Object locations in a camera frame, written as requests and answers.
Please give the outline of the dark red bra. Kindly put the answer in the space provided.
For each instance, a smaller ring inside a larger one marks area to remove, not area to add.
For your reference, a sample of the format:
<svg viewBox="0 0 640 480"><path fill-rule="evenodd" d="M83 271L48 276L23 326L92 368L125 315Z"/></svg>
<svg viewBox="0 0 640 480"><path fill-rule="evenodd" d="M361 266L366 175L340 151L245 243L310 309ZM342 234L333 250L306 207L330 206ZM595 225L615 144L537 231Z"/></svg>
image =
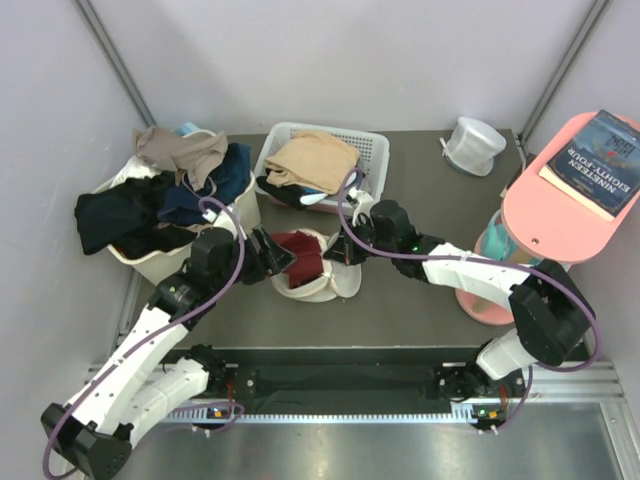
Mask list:
<svg viewBox="0 0 640 480"><path fill-rule="evenodd" d="M285 270L290 289L306 285L324 273L321 246L315 236L295 231L274 234L273 239L296 256L296 261Z"/></svg>

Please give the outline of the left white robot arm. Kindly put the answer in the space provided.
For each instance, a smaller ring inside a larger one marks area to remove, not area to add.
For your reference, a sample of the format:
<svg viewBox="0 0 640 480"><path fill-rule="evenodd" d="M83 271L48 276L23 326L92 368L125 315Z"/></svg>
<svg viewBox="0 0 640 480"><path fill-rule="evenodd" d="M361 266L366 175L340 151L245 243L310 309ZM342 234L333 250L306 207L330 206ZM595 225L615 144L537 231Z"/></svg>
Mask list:
<svg viewBox="0 0 640 480"><path fill-rule="evenodd" d="M226 388L224 360L197 345L155 382L156 366L236 283L251 285L279 274L296 260L258 226L245 233L229 211L207 212L212 221L191 245L180 269L162 280L123 343L98 373L64 404L41 415L47 435L42 469L54 478L58 454L74 471L112 479L146 434L187 401Z"/></svg>

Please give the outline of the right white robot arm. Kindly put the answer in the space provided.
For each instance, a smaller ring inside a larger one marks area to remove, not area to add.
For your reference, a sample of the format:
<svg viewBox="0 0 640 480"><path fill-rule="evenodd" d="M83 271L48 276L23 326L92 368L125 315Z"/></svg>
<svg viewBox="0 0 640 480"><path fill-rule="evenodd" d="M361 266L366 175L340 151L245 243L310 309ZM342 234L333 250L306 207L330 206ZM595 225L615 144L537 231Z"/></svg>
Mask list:
<svg viewBox="0 0 640 480"><path fill-rule="evenodd" d="M340 218L326 259L356 266L387 258L407 278L469 293L512 315L513 328L484 344L461 369L461 395L490 395L508 375L533 365L567 371L564 363L593 328L595 314L563 266L551 260L512 264L459 249L418 232L397 202L376 202L356 187L341 198L354 210Z"/></svg>

